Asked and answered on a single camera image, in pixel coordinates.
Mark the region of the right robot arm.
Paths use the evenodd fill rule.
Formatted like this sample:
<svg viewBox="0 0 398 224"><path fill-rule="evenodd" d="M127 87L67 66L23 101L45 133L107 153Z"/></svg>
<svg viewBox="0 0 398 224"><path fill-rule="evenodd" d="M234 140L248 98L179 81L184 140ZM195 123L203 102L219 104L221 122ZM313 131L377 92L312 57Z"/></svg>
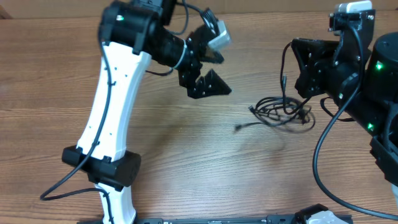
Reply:
<svg viewBox="0 0 398 224"><path fill-rule="evenodd" d="M296 38L292 50L300 75L295 89L302 98L327 94L372 137L371 154L397 192L397 33L372 41L374 9L335 12L335 40Z"/></svg>

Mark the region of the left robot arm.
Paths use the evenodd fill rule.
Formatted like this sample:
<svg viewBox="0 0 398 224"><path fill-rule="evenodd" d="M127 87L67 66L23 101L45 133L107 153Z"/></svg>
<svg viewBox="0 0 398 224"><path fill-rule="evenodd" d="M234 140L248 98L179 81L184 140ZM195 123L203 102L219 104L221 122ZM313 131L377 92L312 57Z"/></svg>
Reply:
<svg viewBox="0 0 398 224"><path fill-rule="evenodd" d="M141 157L126 147L127 129L139 85L151 62L177 71L180 86L193 99L228 95L230 87L205 62L222 63L231 42L224 21L200 11L203 24L186 39L167 29L175 1L112 2L104 11L98 37L101 71L86 128L62 161L81 170L101 196L102 223L133 223L131 185Z"/></svg>

